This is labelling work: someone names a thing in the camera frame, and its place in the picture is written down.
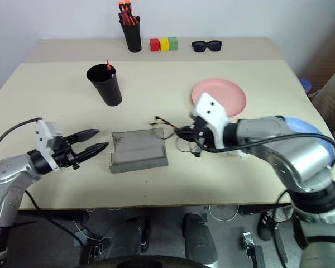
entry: green block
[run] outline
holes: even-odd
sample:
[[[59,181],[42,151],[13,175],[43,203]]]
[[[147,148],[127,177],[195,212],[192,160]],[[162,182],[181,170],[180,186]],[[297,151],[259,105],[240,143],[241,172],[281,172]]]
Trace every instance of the green block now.
[[[178,49],[178,39],[176,37],[169,37],[169,50]]]

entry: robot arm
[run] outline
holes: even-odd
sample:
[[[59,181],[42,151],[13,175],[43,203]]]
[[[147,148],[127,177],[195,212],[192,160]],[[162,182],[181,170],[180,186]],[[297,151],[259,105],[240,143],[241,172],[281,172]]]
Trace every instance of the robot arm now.
[[[85,130],[63,137],[54,122],[37,122],[36,141],[39,150],[0,161],[0,267],[7,256],[6,243],[25,190],[51,171],[62,167],[79,168],[79,163],[90,159],[108,143],[98,143],[76,154],[71,145],[93,137],[99,130]]]
[[[301,267],[331,267],[335,264],[335,184],[329,154],[318,139],[301,137],[249,147],[249,143],[296,132],[281,116],[231,123],[224,108],[207,93],[200,97],[191,118],[195,120],[193,125],[179,129],[176,134],[198,143],[200,150],[194,149],[196,156],[202,150],[220,152],[223,150],[218,149],[242,146],[243,152],[263,159],[273,167],[293,203],[295,238],[301,247],[306,248]],[[319,266],[312,266],[315,258],[318,258]]]

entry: beige table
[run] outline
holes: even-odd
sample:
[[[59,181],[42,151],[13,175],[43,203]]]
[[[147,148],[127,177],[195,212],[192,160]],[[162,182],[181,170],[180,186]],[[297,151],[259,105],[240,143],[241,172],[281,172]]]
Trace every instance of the beige table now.
[[[266,39],[223,41],[219,53],[191,51],[188,39],[179,50],[129,53],[123,40],[45,41],[37,46],[0,90],[0,134],[26,119],[43,116],[65,135],[99,128],[80,151],[96,142],[111,144],[78,170],[45,175],[29,189],[43,208],[92,208],[185,204],[272,203],[283,185],[269,164],[248,156],[179,152],[175,139],[166,141],[169,166],[129,173],[109,171],[112,132],[143,130],[159,115],[177,126],[191,124],[190,92],[199,81],[225,78],[238,84],[247,106],[238,118],[282,114],[304,119],[330,136],[326,124],[305,96],[296,76]],[[109,58],[117,69],[123,102],[104,104],[86,79],[86,71]],[[35,125],[9,135],[0,145],[0,159],[35,148]],[[24,198],[21,208],[31,208]]]

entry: black cup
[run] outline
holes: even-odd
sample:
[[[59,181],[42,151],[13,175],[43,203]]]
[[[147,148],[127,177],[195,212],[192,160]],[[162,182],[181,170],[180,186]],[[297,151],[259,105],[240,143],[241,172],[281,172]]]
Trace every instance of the black cup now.
[[[137,53],[141,50],[140,23],[133,26],[126,26],[120,22],[125,40],[127,41],[130,52]]]
[[[87,72],[87,78],[100,96],[109,106],[117,106],[122,102],[121,91],[119,90],[116,69],[111,65],[112,70],[107,70],[107,64],[98,64],[91,67]]]

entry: yellow block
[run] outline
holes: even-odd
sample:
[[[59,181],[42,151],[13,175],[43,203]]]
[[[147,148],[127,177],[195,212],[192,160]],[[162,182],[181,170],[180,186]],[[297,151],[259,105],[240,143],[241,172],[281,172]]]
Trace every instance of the yellow block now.
[[[159,38],[160,51],[169,51],[169,39]]]

